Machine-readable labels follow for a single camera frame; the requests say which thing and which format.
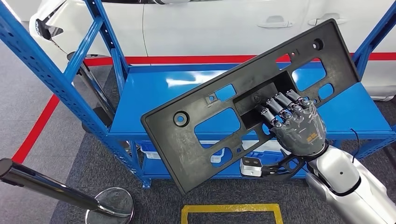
metal stanchion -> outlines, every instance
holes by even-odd
[[[93,93],[95,93],[100,106],[112,121],[115,115],[115,108],[111,104],[109,98],[106,96],[105,91],[102,89],[102,86],[100,86],[96,77],[92,74],[91,70],[84,62],[82,62],[78,73],[81,75],[81,80],[83,80],[84,84],[90,88]]]
[[[0,180],[87,209],[86,224],[127,224],[134,201],[122,188],[109,188],[92,198],[11,159],[0,160]]]

yellow floor marking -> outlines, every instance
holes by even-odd
[[[198,212],[244,212],[273,211],[275,223],[283,224],[279,204],[220,204],[220,205],[185,205],[182,209],[182,224],[188,224],[188,213]]]

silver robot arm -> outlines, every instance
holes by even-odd
[[[386,187],[357,159],[329,146],[308,162],[313,173],[305,179],[317,195],[348,224],[395,224],[396,205]]]
[[[283,151],[285,158],[271,165],[244,157],[242,175],[284,180],[307,164],[308,185],[347,224],[396,224],[396,205],[385,186],[349,153],[327,143],[325,124],[311,101],[290,90],[256,109],[288,153]],[[297,166],[290,168],[290,162]]]

stanchion base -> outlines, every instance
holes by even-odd
[[[117,210],[131,212],[130,217],[109,217],[100,213],[87,210],[85,215],[85,224],[128,224],[134,214],[134,200],[131,195],[122,188],[109,188],[98,195],[96,200],[99,202],[111,206]]]

white car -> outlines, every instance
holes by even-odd
[[[103,5],[127,57],[233,55],[235,59],[260,54],[328,18],[337,21],[353,53],[394,2],[188,1],[103,0]],[[29,31],[64,70],[66,56],[76,50],[91,23],[91,15],[82,0],[51,0],[41,4],[31,17]],[[362,82],[374,99],[389,100],[396,94],[395,40],[394,29],[374,50],[367,65]],[[110,56],[99,35],[88,53]]]

